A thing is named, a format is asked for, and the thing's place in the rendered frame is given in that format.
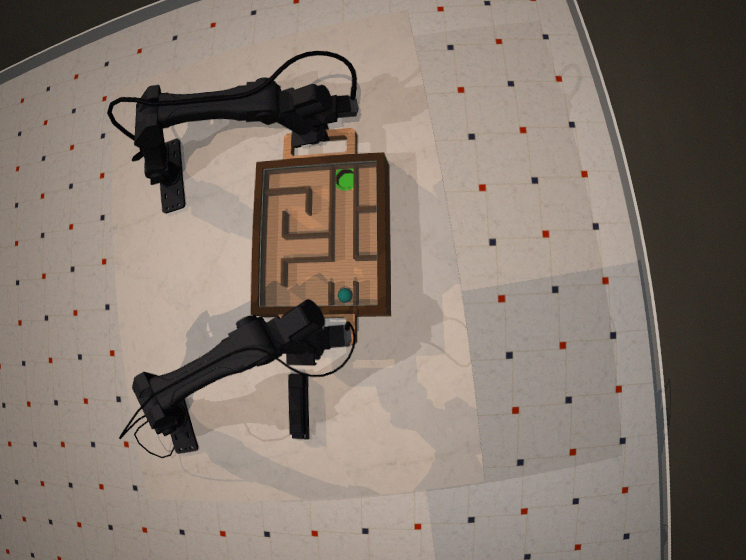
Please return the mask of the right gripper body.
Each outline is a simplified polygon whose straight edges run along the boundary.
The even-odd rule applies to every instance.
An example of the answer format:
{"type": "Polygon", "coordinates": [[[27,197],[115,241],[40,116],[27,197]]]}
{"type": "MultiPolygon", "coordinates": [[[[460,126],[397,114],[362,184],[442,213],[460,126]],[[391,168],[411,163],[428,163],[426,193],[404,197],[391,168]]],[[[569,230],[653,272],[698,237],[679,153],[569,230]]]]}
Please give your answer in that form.
{"type": "Polygon", "coordinates": [[[318,329],[296,342],[293,350],[286,354],[286,363],[287,365],[315,366],[315,360],[321,358],[321,349],[330,349],[335,346],[345,346],[343,325],[318,329]]]}

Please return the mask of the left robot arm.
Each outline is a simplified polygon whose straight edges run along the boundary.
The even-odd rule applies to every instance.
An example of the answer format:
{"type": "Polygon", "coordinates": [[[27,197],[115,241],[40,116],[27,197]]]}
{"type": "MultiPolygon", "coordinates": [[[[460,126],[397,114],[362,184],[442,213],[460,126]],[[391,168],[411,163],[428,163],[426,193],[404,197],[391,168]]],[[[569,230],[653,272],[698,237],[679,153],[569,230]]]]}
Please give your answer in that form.
{"type": "Polygon", "coordinates": [[[150,184],[160,183],[163,213],[182,209],[186,205],[180,140],[164,142],[163,128],[212,119],[260,121],[266,125],[277,122],[291,127],[301,117],[325,112],[332,107],[327,87],[316,84],[281,91],[281,86],[273,80],[256,94],[238,96],[257,88],[268,79],[263,77],[231,89],[193,94],[161,93],[160,85],[152,85],[146,89],[141,99],[154,102],[160,99],[160,103],[154,107],[136,104],[134,145],[142,148],[146,164],[144,173],[150,179],[150,184]]]}

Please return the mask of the wooden maze board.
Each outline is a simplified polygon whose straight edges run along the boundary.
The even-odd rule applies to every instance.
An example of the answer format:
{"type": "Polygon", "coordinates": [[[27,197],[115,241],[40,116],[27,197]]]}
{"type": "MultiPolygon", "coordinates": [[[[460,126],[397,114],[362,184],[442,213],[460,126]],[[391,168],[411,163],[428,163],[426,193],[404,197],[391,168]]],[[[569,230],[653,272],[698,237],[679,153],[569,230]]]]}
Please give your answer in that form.
{"type": "Polygon", "coordinates": [[[391,316],[390,181],[384,152],[357,154],[353,128],[326,130],[345,152],[256,162],[251,315],[306,299],[324,318],[391,316]],[[387,313],[387,314],[386,314],[387,313]]]}

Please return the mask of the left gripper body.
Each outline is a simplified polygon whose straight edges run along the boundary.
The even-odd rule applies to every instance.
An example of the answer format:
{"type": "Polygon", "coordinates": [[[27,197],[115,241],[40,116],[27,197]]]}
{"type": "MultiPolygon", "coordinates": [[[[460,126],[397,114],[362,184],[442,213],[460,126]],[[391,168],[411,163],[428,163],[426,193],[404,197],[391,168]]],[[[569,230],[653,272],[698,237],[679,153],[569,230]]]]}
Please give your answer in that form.
{"type": "Polygon", "coordinates": [[[351,112],[349,95],[333,95],[332,108],[300,120],[291,127],[291,146],[302,147],[307,144],[318,144],[324,138],[324,124],[337,122],[338,113],[351,112]],[[313,123],[313,124],[312,124],[313,123]]]}

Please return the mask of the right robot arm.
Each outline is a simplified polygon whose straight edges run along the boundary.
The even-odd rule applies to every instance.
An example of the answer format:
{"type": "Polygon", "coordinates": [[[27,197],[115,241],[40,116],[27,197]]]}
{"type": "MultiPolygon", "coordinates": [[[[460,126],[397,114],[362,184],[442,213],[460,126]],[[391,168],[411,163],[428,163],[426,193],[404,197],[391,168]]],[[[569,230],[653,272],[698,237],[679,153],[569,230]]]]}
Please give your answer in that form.
{"type": "Polygon", "coordinates": [[[238,329],[228,333],[229,337],[198,359],[167,374],[158,376],[142,372],[135,376],[132,389],[141,407],[155,394],[142,408],[151,429],[157,434],[163,433],[164,437],[171,433],[174,449],[178,454],[197,451],[198,443],[186,397],[221,378],[275,360],[258,350],[239,350],[259,348],[279,358],[291,352],[296,342],[325,325],[322,311],[310,299],[288,312],[282,315],[283,318],[276,316],[269,322],[256,315],[246,316],[236,322],[238,329]],[[288,312],[290,313],[287,314],[288,312]]]}

